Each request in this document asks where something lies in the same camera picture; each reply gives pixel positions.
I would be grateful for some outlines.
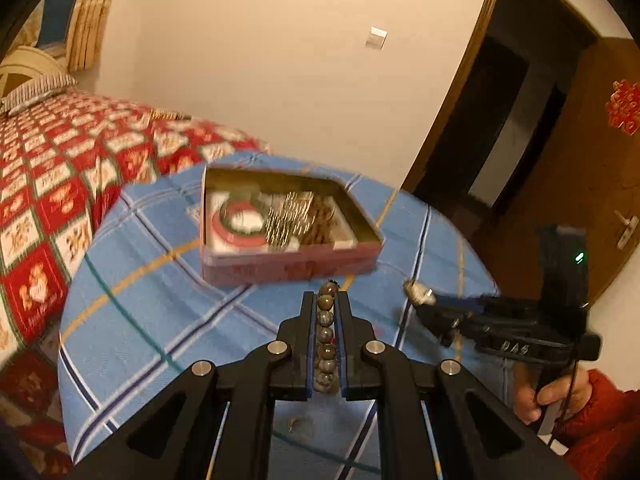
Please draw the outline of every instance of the hand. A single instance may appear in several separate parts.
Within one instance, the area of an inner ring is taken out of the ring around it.
[[[560,377],[542,388],[538,396],[531,386],[531,370],[523,363],[516,363],[513,367],[514,377],[514,401],[513,411],[525,424],[535,422],[540,418],[542,410],[540,406],[548,406],[556,400],[564,399],[569,393],[571,375]],[[566,410],[565,420],[571,418],[583,409],[591,399],[592,387],[589,382],[589,374],[583,368],[578,368],[574,382],[574,389],[569,397],[569,405]]]

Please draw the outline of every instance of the blue tablecloth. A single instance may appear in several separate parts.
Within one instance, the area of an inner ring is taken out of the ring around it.
[[[302,170],[345,183],[382,229],[386,243],[375,272],[335,276],[348,286],[355,316],[409,357],[436,363],[457,357],[503,399],[510,369],[477,354],[465,340],[441,348],[408,306],[410,276],[461,296],[493,293],[495,283],[466,240],[436,210],[413,196],[357,174],[268,155],[235,153],[220,164]],[[66,437],[74,462],[95,448],[180,369],[208,359],[240,360],[274,339],[278,324],[300,311],[302,294],[324,280],[216,288],[200,277],[197,246],[203,166],[127,186],[95,235],[74,278],[61,326],[58,364]],[[109,295],[117,297],[117,302]],[[378,478],[373,402],[314,394],[279,402],[270,478]],[[350,461],[356,461],[351,467]]]

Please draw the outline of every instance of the open box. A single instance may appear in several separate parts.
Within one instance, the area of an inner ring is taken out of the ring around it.
[[[357,241],[353,247],[335,248],[317,244],[300,246],[295,251],[271,250],[263,253],[220,254],[207,243],[207,225],[213,212],[207,206],[212,192],[246,192],[265,194],[311,191],[332,197],[342,218]],[[240,170],[209,166],[202,175],[200,207],[200,255],[202,277],[211,285],[309,280],[316,276],[363,274],[374,269],[383,246],[383,238],[367,219],[343,184],[330,178],[271,170]]]

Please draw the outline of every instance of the door handle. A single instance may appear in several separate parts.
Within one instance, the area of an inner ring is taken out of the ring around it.
[[[626,218],[618,210],[615,210],[614,213],[625,226],[625,232],[622,233],[622,236],[620,237],[617,243],[618,249],[622,251],[625,248],[626,244],[628,243],[629,239],[634,234],[636,227],[638,227],[638,217],[634,215],[631,218]]]

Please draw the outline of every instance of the red door decoration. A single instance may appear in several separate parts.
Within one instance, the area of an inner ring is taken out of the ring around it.
[[[609,126],[622,128],[626,134],[633,135],[640,126],[640,89],[623,79],[614,81],[615,92],[606,105],[609,113]]]

